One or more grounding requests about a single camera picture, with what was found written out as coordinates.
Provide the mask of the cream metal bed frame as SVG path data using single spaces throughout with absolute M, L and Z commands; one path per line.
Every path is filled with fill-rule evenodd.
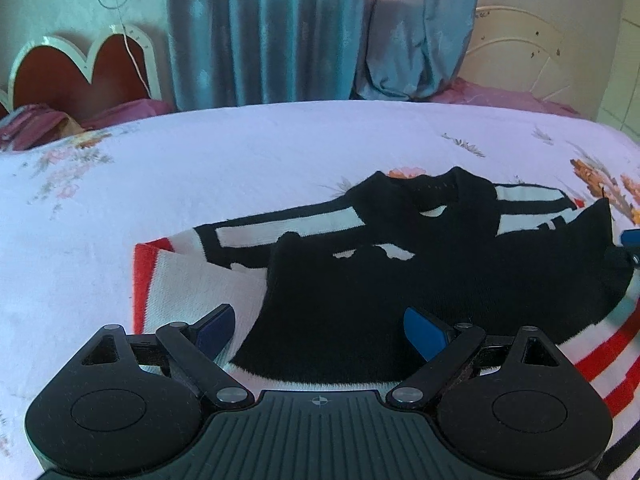
M 480 6 L 459 70 L 474 84 L 528 92 L 544 102 L 590 114 L 580 37 L 540 16 L 510 6 Z

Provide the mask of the white floral bed sheet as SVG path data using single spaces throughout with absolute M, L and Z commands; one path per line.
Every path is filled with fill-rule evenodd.
M 507 108 L 221 108 L 4 153 L 2 477 L 602 479 L 612 414 L 533 325 L 485 330 L 425 405 L 387 404 L 400 382 L 256 391 L 221 365 L 231 341 L 215 362 L 254 403 L 211 404 L 170 369 L 158 328 L 134 331 L 139 244 L 330 202 L 376 172 L 452 168 L 557 188 L 579 207 L 605 198 L 620 247 L 639 229 L 637 144 L 588 120 Z

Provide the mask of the red heart-shaped headboard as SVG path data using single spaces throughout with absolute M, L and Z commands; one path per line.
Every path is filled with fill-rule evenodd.
M 76 119 L 120 104 L 162 98 L 152 39 L 134 25 L 111 25 L 87 52 L 60 36 L 29 41 L 1 85 L 1 115 L 46 104 Z

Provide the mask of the pink under sheet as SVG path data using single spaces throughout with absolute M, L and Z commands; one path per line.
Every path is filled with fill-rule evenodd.
M 463 78 L 456 78 L 450 86 L 426 99 L 430 103 L 458 104 L 510 108 L 526 112 L 582 118 L 582 115 L 566 104 L 535 98 L 530 92 L 509 91 L 481 86 Z M 84 130 L 100 130 L 144 118 L 171 114 L 175 109 L 165 101 L 140 99 L 108 108 L 79 125 Z

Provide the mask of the blue-grey curtain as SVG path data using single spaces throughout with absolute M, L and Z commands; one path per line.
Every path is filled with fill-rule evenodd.
M 457 76 L 477 0 L 167 0 L 182 110 L 422 101 Z

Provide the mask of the striped black red white sweater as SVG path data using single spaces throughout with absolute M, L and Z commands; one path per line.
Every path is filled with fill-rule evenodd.
M 597 474 L 639 474 L 639 271 L 605 198 L 461 168 L 376 172 L 330 202 L 203 224 L 134 250 L 134 331 L 220 304 L 221 365 L 250 388 L 382 388 L 421 365 L 405 313 L 511 336 L 540 328 L 610 410 Z

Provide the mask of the purple pillow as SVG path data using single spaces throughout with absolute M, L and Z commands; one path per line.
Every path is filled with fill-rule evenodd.
M 1 151 L 28 151 L 84 131 L 74 118 L 46 104 L 24 105 L 1 119 Z

